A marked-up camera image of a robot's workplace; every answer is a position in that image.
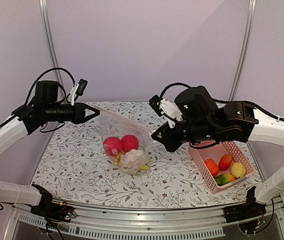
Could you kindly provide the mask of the red toy apple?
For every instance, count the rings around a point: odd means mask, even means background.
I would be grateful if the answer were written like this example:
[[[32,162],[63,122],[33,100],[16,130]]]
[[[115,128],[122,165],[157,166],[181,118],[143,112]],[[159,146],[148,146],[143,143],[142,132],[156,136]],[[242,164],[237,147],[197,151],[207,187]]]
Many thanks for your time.
[[[121,140],[114,136],[106,138],[103,142],[103,147],[105,153],[110,157],[118,155],[123,150]]]
[[[125,135],[122,139],[122,146],[125,152],[129,152],[131,150],[138,150],[139,148],[139,140],[134,135]]]

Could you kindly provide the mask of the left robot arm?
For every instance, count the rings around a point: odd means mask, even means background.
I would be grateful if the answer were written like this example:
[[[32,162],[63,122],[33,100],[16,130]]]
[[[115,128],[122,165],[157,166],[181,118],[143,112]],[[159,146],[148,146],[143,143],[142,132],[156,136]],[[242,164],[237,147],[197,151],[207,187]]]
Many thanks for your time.
[[[42,79],[55,70],[51,68],[43,72],[32,84],[24,104],[0,124],[0,156],[16,142],[49,122],[61,126],[66,122],[78,125],[100,114],[99,110],[76,101],[83,95],[86,80],[73,82],[70,93],[66,93],[59,82]],[[0,181],[0,204],[28,205],[37,208],[45,217],[52,217],[56,213],[52,194],[36,184],[19,185]]]

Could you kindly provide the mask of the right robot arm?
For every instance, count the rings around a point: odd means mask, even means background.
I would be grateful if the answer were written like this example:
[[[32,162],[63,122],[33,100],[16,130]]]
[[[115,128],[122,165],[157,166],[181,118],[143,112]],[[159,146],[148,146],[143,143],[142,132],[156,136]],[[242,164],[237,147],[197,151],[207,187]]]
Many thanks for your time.
[[[149,100],[150,107],[167,122],[151,135],[166,151],[175,152],[182,144],[191,148],[211,148],[219,143],[238,141],[264,142],[284,147],[284,118],[276,116],[250,101],[224,101],[218,107],[202,85],[187,84],[174,102],[164,98],[164,93]],[[240,214],[251,218],[273,197],[284,191],[284,165],[271,177],[247,193]]]

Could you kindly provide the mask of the white toy cauliflower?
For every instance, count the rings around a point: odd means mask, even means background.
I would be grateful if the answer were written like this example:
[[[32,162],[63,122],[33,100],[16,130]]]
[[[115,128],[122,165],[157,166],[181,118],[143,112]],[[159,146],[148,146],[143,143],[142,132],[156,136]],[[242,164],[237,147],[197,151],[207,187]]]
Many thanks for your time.
[[[146,165],[147,161],[148,159],[143,149],[132,149],[120,157],[119,167],[127,174],[136,174]]]

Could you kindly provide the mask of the yellow toy banana bunch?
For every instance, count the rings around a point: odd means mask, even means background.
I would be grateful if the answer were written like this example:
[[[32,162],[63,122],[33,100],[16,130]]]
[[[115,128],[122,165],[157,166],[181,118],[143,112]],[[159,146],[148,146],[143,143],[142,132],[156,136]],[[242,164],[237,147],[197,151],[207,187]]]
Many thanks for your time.
[[[115,164],[128,174],[136,174],[149,169],[148,161],[144,154],[118,154],[115,157]]]

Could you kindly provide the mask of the clear zip top bag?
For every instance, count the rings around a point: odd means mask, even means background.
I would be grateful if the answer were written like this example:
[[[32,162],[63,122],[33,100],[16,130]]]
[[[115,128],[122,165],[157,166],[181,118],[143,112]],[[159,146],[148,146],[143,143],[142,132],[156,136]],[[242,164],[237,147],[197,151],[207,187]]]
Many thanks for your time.
[[[149,169],[147,149],[153,143],[151,130],[128,118],[96,106],[105,154],[124,173],[144,174]]]

